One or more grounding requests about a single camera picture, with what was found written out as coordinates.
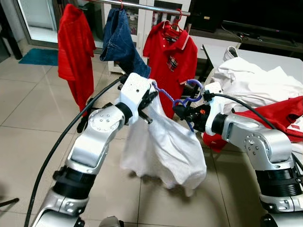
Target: red shirt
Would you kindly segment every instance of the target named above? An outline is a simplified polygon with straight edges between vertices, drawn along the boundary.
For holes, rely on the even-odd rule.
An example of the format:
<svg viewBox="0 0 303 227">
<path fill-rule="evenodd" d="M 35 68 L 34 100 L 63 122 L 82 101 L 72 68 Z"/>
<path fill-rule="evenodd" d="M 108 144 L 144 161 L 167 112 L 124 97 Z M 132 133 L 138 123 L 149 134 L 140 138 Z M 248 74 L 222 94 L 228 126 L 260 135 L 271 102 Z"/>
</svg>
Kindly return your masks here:
<svg viewBox="0 0 303 227">
<path fill-rule="evenodd" d="M 303 115 L 303 96 L 258 107 L 256 111 L 269 120 L 278 130 L 284 132 L 291 142 L 303 141 L 303 133 L 287 128 L 291 123 L 294 123 L 297 118 Z M 250 110 L 236 114 L 252 118 L 271 129 L 270 126 Z M 219 134 L 210 136 L 204 133 L 203 142 L 215 151 L 220 151 L 227 144 L 226 141 L 222 140 Z"/>
<path fill-rule="evenodd" d="M 83 12 L 68 4 L 58 32 L 58 72 L 67 80 L 80 111 L 94 92 L 91 57 L 95 43 Z"/>
<path fill-rule="evenodd" d="M 184 88 L 180 83 L 195 77 L 198 49 L 185 30 L 176 42 L 167 41 L 165 32 L 179 34 L 170 31 L 169 27 L 161 22 L 152 28 L 144 46 L 143 57 L 149 58 L 150 78 L 156 80 L 158 87 L 166 90 L 173 99 L 179 99 Z M 172 102 L 162 93 L 160 100 L 165 114 L 172 118 Z"/>
</svg>

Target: plaid patch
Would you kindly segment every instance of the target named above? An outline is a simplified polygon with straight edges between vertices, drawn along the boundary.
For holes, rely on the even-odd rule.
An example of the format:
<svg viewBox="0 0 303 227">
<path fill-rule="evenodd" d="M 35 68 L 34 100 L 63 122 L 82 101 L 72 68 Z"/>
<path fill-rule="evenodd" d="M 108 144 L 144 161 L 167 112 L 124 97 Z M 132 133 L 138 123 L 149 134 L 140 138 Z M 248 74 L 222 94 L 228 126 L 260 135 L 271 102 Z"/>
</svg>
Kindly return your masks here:
<svg viewBox="0 0 303 227">
<path fill-rule="evenodd" d="M 169 56 L 169 59 L 167 61 L 167 65 L 169 66 L 170 71 L 173 72 L 175 70 L 175 68 L 178 66 L 178 63 L 177 63 L 177 60 L 174 57 Z"/>
</svg>

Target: white cabinet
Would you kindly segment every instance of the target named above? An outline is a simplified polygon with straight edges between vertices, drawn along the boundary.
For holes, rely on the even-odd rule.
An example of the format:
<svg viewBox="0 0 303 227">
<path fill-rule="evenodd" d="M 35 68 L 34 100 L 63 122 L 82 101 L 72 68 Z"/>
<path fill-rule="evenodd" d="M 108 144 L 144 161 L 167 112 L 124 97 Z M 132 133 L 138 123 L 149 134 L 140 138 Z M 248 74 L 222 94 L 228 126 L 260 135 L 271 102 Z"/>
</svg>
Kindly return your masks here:
<svg viewBox="0 0 303 227">
<path fill-rule="evenodd" d="M 141 5 L 148 5 L 148 6 L 155 6 L 160 8 L 167 8 L 167 9 L 181 9 L 182 11 L 188 12 L 189 5 L 191 0 L 125 0 L 127 2 L 141 4 Z M 112 7 L 120 7 L 114 6 L 110 4 L 104 4 L 104 18 L 103 21 L 107 20 L 108 13 Z M 149 32 L 151 31 L 152 25 L 157 24 L 164 20 L 165 18 L 168 20 L 173 19 L 172 15 L 167 15 L 164 13 L 153 12 L 150 10 L 145 9 L 137 9 L 131 7 L 124 7 L 126 13 L 128 14 L 128 23 L 130 25 L 131 36 L 134 42 L 134 45 L 142 57 L 143 48 L 147 39 Z M 157 14 L 157 21 L 153 22 L 153 14 Z M 180 28 L 184 28 L 186 22 L 186 17 L 183 16 L 181 21 L 179 21 Z M 108 62 L 108 70 L 110 72 L 121 72 L 121 68 L 114 64 L 113 61 Z"/>
</svg>

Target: clothes rack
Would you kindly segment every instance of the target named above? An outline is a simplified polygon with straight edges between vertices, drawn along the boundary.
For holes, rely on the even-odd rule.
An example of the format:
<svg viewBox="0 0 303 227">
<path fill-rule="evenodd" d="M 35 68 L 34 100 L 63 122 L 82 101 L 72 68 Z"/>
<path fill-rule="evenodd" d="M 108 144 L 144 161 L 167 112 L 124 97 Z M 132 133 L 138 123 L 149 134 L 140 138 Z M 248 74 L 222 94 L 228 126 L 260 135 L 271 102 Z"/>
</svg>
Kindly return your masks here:
<svg viewBox="0 0 303 227">
<path fill-rule="evenodd" d="M 162 12 L 162 13 L 167 13 L 167 14 L 172 14 L 172 15 L 180 15 L 181 14 L 180 11 L 177 11 L 177 10 L 174 10 L 174 9 L 166 9 L 166 8 L 160 8 L 160 7 L 154 7 L 154 6 L 145 6 L 145 5 L 125 2 L 125 1 L 123 1 L 123 3 L 121 3 L 120 1 L 115 1 L 115 0 L 88 0 L 88 1 L 93 1 L 93 2 L 98 2 L 98 3 L 106 3 L 106 4 L 112 4 L 112 5 L 119 5 L 119 6 L 121 6 L 121 4 L 123 4 L 123 6 L 127 6 L 127 7 L 157 11 L 157 12 Z M 189 17 L 190 12 L 182 12 L 182 16 Z"/>
</svg>

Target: white cloth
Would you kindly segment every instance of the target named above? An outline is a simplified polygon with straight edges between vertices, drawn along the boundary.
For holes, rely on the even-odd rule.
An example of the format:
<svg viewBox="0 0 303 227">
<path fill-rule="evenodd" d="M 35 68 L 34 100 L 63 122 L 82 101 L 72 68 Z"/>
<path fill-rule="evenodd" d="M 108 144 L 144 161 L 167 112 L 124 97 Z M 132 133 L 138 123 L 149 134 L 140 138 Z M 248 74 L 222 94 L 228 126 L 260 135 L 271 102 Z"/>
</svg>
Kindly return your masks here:
<svg viewBox="0 0 303 227">
<path fill-rule="evenodd" d="M 214 70 L 211 79 L 207 79 L 208 83 L 216 81 L 220 83 L 223 94 L 253 108 L 303 95 L 302 83 L 286 75 L 281 67 L 266 72 L 240 57 L 225 61 Z M 230 114 L 232 108 L 238 111 L 240 107 L 240 104 L 227 99 L 224 113 Z"/>
<path fill-rule="evenodd" d="M 121 167 L 159 177 L 167 188 L 184 186 L 186 195 L 206 177 L 202 147 L 196 135 L 166 117 L 159 96 L 145 109 L 153 122 L 139 120 L 131 126 Z"/>
</svg>

